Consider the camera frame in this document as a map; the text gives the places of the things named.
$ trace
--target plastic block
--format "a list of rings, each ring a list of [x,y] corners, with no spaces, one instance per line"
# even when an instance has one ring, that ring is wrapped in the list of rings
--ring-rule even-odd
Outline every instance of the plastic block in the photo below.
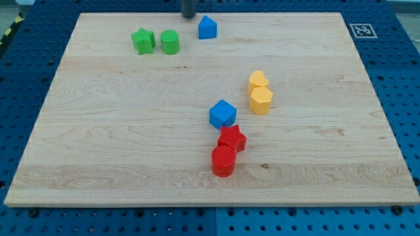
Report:
[[[175,30],[165,30],[160,35],[162,50],[165,54],[173,55],[179,52],[179,36]]]
[[[137,32],[131,34],[133,46],[137,49],[138,54],[153,53],[156,46],[155,35],[152,31],[141,28]]]
[[[249,99],[249,109],[257,115],[267,114],[273,92],[267,87],[254,88]]]
[[[218,146],[228,146],[238,153],[245,150],[246,143],[247,137],[241,133],[239,125],[220,128],[220,138],[217,141]]]
[[[230,127],[236,121],[236,108],[225,100],[220,100],[210,109],[210,124],[217,129]]]
[[[198,24],[198,39],[217,37],[217,23],[208,16],[203,16]]]
[[[228,177],[235,170],[236,152],[228,146],[217,146],[211,152],[211,170],[219,177]]]
[[[267,87],[268,86],[268,79],[264,76],[264,72],[257,70],[254,71],[251,76],[249,77],[248,83],[248,95],[251,95],[252,90],[258,87]]]

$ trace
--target wooden board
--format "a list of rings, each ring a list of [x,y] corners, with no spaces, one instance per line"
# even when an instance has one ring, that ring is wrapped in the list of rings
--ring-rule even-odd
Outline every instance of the wooden board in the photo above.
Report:
[[[339,13],[81,14],[8,192],[10,207],[414,205],[419,194]],[[130,33],[153,30],[139,56]],[[162,53],[174,29],[181,51]],[[248,110],[248,76],[274,92]],[[215,177],[225,99],[248,137]]]

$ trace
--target red cylinder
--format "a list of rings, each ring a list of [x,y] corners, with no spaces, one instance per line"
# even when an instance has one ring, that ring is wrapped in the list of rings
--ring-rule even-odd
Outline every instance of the red cylinder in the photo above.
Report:
[[[235,170],[236,152],[228,146],[218,146],[211,153],[211,170],[219,177],[228,177]]]

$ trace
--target blue pentagonal prism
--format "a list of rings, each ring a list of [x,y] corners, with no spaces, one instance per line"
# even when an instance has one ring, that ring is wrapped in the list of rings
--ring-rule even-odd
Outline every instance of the blue pentagonal prism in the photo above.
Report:
[[[208,16],[203,16],[198,24],[198,39],[211,39],[217,37],[217,23]]]
[[[236,121],[236,108],[225,100],[220,100],[210,109],[210,124],[217,129],[231,127]]]

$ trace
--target blue pegboard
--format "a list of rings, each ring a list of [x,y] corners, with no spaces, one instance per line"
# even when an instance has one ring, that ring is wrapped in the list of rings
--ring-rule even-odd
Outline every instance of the blue pegboard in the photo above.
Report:
[[[197,5],[200,12],[341,12],[349,29],[371,24],[376,39],[351,36],[420,183],[420,55],[385,2],[199,0]],[[0,61],[0,235],[420,235],[420,206],[30,210],[3,205],[79,13],[179,9],[176,0],[35,2]]]

